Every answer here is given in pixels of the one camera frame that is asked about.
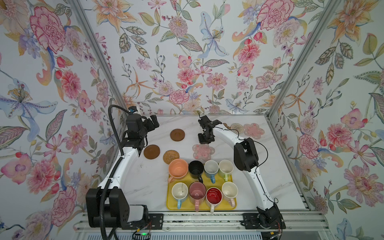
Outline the pink flower coaster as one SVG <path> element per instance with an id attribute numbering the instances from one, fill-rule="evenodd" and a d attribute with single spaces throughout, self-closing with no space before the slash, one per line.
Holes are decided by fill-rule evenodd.
<path id="1" fill-rule="evenodd" d="M 193 157 L 195 160 L 210 161 L 215 149 L 210 147 L 209 144 L 199 144 L 193 146 Z"/>
<path id="2" fill-rule="evenodd" d="M 262 129 L 258 124 L 245 124 L 244 125 L 244 134 L 246 136 L 252 137 L 256 140 L 261 139 L 261 137 L 265 134 L 265 130 Z"/>

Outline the dark brown round coaster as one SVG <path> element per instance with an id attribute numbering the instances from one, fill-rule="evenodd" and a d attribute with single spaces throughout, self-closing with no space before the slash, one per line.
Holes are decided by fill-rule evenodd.
<path id="1" fill-rule="evenodd" d="M 185 138 L 185 132 L 182 129 L 174 129 L 170 133 L 170 138 L 175 142 L 180 142 Z"/>

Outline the patterned round white coaster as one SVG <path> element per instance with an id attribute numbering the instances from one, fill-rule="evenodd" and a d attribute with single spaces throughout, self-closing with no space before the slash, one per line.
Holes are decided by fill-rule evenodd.
<path id="1" fill-rule="evenodd" d="M 231 124 L 230 126 L 230 129 L 233 130 L 233 131 L 238 131 L 239 134 L 242 134 L 244 132 L 244 127 L 243 125 L 239 124 L 239 123 L 233 123 Z"/>

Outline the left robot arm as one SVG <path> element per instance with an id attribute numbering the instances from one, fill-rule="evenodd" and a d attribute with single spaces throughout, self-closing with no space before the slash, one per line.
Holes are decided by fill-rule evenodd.
<path id="1" fill-rule="evenodd" d="M 120 154 L 106 178 L 86 194 L 86 207 L 91 228 L 136 230 L 147 227 L 150 215 L 147 206 L 132 205 L 124 194 L 128 173 L 148 145 L 147 135 L 158 128 L 157 117 L 131 114 L 126 120 L 127 130 L 116 141 Z"/>

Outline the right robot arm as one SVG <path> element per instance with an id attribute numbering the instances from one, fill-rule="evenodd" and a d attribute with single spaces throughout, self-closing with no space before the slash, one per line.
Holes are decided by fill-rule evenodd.
<path id="1" fill-rule="evenodd" d="M 257 212 L 255 217 L 243 214 L 243 223 L 247 230 L 286 228 L 283 215 L 278 207 L 278 200 L 271 197 L 267 191 L 260 172 L 259 154 L 252 138 L 240 138 L 238 130 L 230 130 L 219 120 L 211 121 L 208 116 L 200 116 L 198 123 L 202 132 L 198 134 L 201 144 L 210 144 L 219 138 L 233 149 L 235 167 L 246 176 L 253 195 L 256 199 Z"/>

